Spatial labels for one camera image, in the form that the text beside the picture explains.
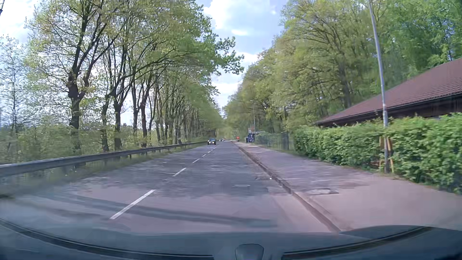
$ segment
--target hedge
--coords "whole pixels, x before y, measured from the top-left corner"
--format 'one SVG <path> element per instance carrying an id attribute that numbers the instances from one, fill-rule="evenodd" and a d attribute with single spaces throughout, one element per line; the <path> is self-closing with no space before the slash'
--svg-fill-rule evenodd
<path id="1" fill-rule="evenodd" d="M 379 139 L 384 134 L 392 141 L 396 174 L 448 191 L 462 191 L 462 113 L 440 119 L 393 119 L 386 130 L 375 121 L 334 128 L 305 126 L 293 133 L 298 152 L 361 168 L 373 168 L 383 158 Z"/>

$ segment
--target sidewalk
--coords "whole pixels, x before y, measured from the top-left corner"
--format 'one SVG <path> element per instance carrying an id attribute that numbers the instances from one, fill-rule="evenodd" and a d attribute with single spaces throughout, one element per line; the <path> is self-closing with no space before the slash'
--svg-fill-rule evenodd
<path id="1" fill-rule="evenodd" d="M 332 231 L 404 224 L 462 230 L 462 196 L 234 143 Z"/>

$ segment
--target curb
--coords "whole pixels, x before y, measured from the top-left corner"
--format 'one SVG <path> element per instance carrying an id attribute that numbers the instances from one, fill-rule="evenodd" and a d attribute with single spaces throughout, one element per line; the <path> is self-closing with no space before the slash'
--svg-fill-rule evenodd
<path id="1" fill-rule="evenodd" d="M 321 205 L 313 201 L 311 198 L 303 198 L 298 192 L 294 191 L 292 186 L 282 177 L 280 177 L 274 170 L 271 170 L 261 161 L 259 161 L 255 156 L 250 154 L 244 148 L 235 144 L 239 150 L 241 150 L 245 155 L 247 155 L 254 163 L 256 163 L 260 168 L 263 169 L 271 178 L 276 180 L 289 194 L 294 196 L 309 212 L 311 212 L 321 223 L 326 225 L 326 227 L 335 233 L 340 233 L 342 231 L 352 230 L 347 224 L 339 221 L 335 216 L 333 216 L 329 211 L 323 208 Z"/>

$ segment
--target tree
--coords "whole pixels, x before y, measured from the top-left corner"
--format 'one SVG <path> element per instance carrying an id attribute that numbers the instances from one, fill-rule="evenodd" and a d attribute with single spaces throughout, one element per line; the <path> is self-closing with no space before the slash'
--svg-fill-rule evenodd
<path id="1" fill-rule="evenodd" d="M 117 37 L 109 26 L 123 10 L 119 1 L 50 0 L 42 2 L 27 24 L 32 30 L 29 65 L 41 83 L 70 99 L 74 153 L 81 154 L 80 102 L 90 85 L 93 67 Z"/>
<path id="2" fill-rule="evenodd" d="M 365 1 L 289 0 L 283 32 L 244 74 L 225 107 L 226 124 L 245 134 L 255 105 L 259 130 L 292 130 L 379 94 L 366 7 Z M 455 0 L 374 1 L 386 89 L 462 56 L 460 10 Z"/>
<path id="3" fill-rule="evenodd" d="M 17 135 L 22 126 L 29 120 L 24 116 L 26 105 L 26 67 L 24 47 L 11 37 L 0 37 L 0 93 L 3 103 L 0 126 L 8 122 L 10 141 L 6 152 L 12 155 L 12 160 L 18 160 L 19 146 Z"/>

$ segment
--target manhole cover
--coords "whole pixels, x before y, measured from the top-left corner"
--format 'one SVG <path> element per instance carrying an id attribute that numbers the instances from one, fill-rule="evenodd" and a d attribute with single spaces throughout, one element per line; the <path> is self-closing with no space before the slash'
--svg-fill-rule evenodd
<path id="1" fill-rule="evenodd" d="M 326 194 L 338 194 L 337 191 L 334 191 L 330 188 L 319 188 L 305 191 L 309 195 L 326 195 Z"/>

